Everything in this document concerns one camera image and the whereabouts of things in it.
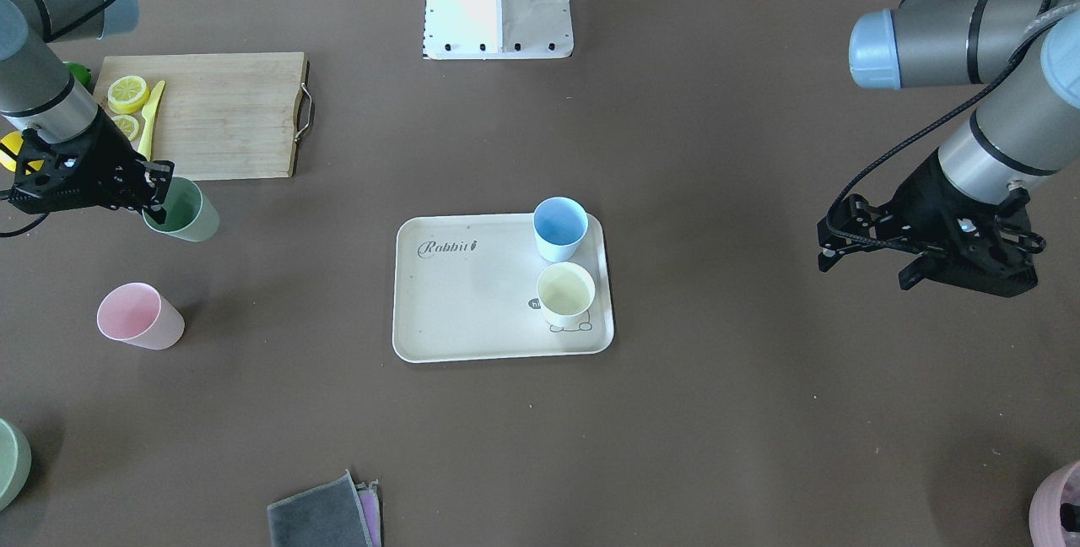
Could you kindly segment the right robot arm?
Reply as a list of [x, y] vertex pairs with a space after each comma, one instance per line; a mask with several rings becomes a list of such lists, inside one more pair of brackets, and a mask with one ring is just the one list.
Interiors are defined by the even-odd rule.
[[1, 0], [1, 111], [22, 135], [3, 201], [43, 219], [103, 206], [166, 217], [173, 163], [149, 161], [51, 43], [138, 25], [138, 0]]

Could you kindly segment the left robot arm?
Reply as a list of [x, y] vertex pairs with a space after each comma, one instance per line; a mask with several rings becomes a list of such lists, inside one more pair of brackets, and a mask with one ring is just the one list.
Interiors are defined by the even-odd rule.
[[867, 89], [975, 84], [955, 132], [872, 204], [845, 187], [818, 222], [818, 267], [885, 248], [913, 255], [899, 274], [1001, 297], [1038, 284], [1031, 194], [1079, 152], [1077, 0], [901, 0], [852, 29], [849, 67]]

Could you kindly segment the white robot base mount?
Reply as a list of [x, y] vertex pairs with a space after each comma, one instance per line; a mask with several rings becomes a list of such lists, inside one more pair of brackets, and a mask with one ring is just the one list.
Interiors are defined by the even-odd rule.
[[573, 48], [570, 0], [426, 0], [429, 61], [561, 59]]

